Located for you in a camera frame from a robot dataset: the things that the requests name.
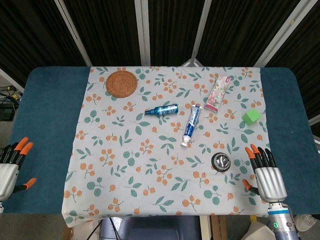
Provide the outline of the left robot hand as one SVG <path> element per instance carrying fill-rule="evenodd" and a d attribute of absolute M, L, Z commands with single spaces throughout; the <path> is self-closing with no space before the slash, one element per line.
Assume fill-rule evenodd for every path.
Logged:
<path fill-rule="evenodd" d="M 0 149 L 0 204 L 12 194 L 31 188 L 37 179 L 31 178 L 24 184 L 16 185 L 18 175 L 33 143 L 28 137 Z"/>

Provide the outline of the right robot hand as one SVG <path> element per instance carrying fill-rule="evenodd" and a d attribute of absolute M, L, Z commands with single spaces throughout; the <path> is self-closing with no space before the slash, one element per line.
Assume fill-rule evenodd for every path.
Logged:
<path fill-rule="evenodd" d="M 254 172 L 256 187 L 253 187 L 246 179 L 242 183 L 247 191 L 250 191 L 266 203 L 281 203 L 287 198 L 287 191 L 280 169 L 277 167 L 272 152 L 265 148 L 251 144 L 245 148 L 251 167 Z"/>

